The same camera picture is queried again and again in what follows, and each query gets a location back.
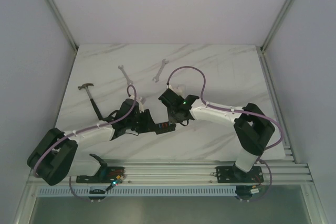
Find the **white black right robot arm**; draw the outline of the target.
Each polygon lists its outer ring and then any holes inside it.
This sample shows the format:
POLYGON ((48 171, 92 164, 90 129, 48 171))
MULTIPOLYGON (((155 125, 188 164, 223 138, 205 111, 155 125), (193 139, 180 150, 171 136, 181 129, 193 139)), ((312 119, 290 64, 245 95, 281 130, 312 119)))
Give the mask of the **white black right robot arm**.
POLYGON ((166 106, 170 123, 182 124, 184 121, 201 120, 232 126, 242 150, 234 165, 221 174, 226 174, 230 182, 252 181, 253 166, 275 132, 272 122, 265 118, 257 105, 248 103, 245 107, 230 108, 204 102, 196 95, 183 98, 172 89, 166 89, 159 101, 166 106))

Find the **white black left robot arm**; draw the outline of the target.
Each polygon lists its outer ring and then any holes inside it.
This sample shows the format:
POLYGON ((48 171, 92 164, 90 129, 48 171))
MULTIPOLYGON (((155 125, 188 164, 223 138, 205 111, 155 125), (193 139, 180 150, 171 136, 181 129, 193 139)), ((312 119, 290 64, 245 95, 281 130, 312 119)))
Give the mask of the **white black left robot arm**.
POLYGON ((49 185, 56 185, 66 177, 77 177, 84 182, 108 182, 107 163, 89 151, 100 143, 115 140, 127 130, 138 134, 155 132, 157 127, 148 109, 126 99, 120 109, 99 122, 92 130, 82 133, 50 129, 27 160, 27 165, 49 185))

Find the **black fuse box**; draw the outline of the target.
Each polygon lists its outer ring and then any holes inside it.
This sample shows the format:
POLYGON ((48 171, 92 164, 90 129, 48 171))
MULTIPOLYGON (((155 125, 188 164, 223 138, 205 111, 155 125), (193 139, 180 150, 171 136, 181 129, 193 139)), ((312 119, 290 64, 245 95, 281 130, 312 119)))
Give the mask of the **black fuse box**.
POLYGON ((170 122, 163 122, 155 125, 155 133, 157 135, 159 134, 164 134, 168 132, 175 131, 176 129, 176 124, 170 123, 170 122))

